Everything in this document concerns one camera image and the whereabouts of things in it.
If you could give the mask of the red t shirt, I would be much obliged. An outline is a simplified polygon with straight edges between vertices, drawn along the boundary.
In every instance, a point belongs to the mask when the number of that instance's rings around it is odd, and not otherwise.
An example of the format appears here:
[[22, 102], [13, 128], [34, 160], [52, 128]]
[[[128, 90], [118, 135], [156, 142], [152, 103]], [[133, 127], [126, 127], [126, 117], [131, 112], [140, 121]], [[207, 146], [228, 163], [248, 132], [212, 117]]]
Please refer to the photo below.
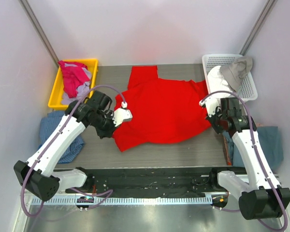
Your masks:
[[115, 109], [124, 97], [132, 113], [113, 134], [118, 149], [174, 144], [204, 132], [211, 125], [199, 102], [207, 94], [205, 81], [161, 79], [157, 66], [133, 66], [127, 90], [116, 96]]

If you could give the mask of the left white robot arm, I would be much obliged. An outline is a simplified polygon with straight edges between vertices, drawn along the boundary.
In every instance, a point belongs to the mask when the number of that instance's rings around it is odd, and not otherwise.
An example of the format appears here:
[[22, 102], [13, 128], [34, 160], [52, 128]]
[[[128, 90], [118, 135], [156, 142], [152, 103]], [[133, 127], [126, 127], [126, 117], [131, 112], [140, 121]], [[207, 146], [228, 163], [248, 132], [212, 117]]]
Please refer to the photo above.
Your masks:
[[40, 149], [26, 162], [19, 160], [14, 165], [21, 191], [27, 190], [44, 202], [70, 188], [77, 188], [83, 193], [90, 192], [93, 180], [85, 169], [78, 167], [56, 172], [54, 168], [76, 137], [88, 126], [93, 126], [101, 139], [112, 137], [116, 126], [111, 104], [111, 98], [99, 91], [95, 91], [85, 103], [73, 102]]

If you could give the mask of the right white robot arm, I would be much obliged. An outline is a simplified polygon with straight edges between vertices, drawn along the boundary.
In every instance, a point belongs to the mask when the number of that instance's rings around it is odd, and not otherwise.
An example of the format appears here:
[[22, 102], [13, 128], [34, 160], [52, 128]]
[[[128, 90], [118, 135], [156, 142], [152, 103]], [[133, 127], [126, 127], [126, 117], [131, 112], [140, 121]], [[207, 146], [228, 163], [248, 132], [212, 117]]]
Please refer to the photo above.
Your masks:
[[240, 105], [243, 103], [238, 98], [218, 100], [212, 96], [200, 101], [215, 132], [225, 131], [232, 138], [248, 177], [248, 182], [245, 182], [233, 171], [219, 171], [208, 179], [209, 187], [215, 191], [224, 188], [233, 195], [247, 220], [286, 217], [290, 189], [283, 188], [273, 174], [252, 117], [242, 114]]

